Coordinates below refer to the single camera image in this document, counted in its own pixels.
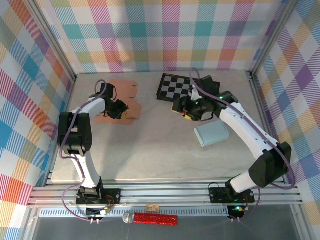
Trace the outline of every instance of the black bracket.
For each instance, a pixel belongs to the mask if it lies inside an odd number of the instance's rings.
[[[254,193],[248,189],[238,195],[230,196],[227,194],[226,187],[210,187],[210,202],[212,204],[246,204],[254,203]]]
[[[121,198],[121,189],[119,188],[107,188],[101,189],[101,196],[102,198],[93,198],[93,197],[84,197],[81,194],[80,189],[77,191],[77,198],[75,204],[77,205],[119,205],[120,198]]]

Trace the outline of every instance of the black and white checkerboard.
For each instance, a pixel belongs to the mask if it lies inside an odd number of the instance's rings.
[[[177,76],[163,74],[157,92],[157,100],[174,102],[175,100],[187,96],[191,81],[187,76]]]

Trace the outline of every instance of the light blue sponge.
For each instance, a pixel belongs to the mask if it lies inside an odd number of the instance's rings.
[[[206,147],[227,140],[230,136],[221,120],[213,121],[194,129],[201,147]]]

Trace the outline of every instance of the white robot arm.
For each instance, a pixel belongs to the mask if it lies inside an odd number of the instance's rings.
[[[188,96],[179,98],[173,103],[172,110],[193,121],[204,121],[202,120],[204,113],[214,114],[239,135],[256,159],[247,171],[226,183],[226,191],[230,198],[255,187],[264,188],[288,172],[283,158],[271,146],[276,146],[290,162],[291,147],[288,143],[279,143],[267,134],[252,120],[231,92],[219,93],[220,84],[214,82],[210,76],[198,79],[197,85],[203,91],[223,99],[228,105],[207,97],[199,93],[195,87],[191,87]]]
[[[129,109],[123,101],[112,99],[113,93],[114,86],[109,83],[105,86],[103,83],[100,92],[92,95],[88,99],[89,103],[85,104],[80,111],[75,109],[72,112],[62,112],[59,117],[58,145],[63,148],[65,154],[75,156],[71,159],[80,179],[84,177],[77,193],[79,204],[87,203],[88,199],[93,204],[101,203],[105,201],[105,196],[118,196],[120,193],[120,189],[104,189],[90,152],[93,143],[91,131],[93,119],[101,113],[104,113],[104,117],[122,119],[123,114]],[[76,117],[75,124],[72,126],[74,117]],[[70,127],[74,131],[67,136]]]

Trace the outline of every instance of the plaid wallpaper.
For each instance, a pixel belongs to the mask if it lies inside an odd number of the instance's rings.
[[[0,240],[18,237],[71,84],[23,0],[1,0]]]
[[[281,3],[37,1],[79,73],[247,70]]]
[[[257,59],[260,56],[261,51],[264,49],[264,47],[265,47],[265,45],[267,43],[267,40],[268,40],[270,34],[272,33],[272,31],[274,29],[274,26],[276,25],[276,22],[277,22],[277,20],[278,20],[278,18],[280,16],[280,14],[284,10],[285,5],[286,5],[287,2],[288,2],[288,0],[281,0],[279,6],[278,6],[278,8],[277,8],[277,10],[276,10],[276,12],[275,12],[275,14],[273,16],[273,19],[272,19],[268,29],[266,30],[266,32],[265,32],[265,34],[264,34],[264,36],[262,38],[262,41],[260,42],[259,48],[258,48],[258,50],[256,51],[256,53],[255,53],[255,55],[253,57],[253,61],[251,63],[249,71],[252,71],[254,66],[256,65]]]
[[[320,239],[320,0],[300,0],[258,74],[273,134],[292,167]]]

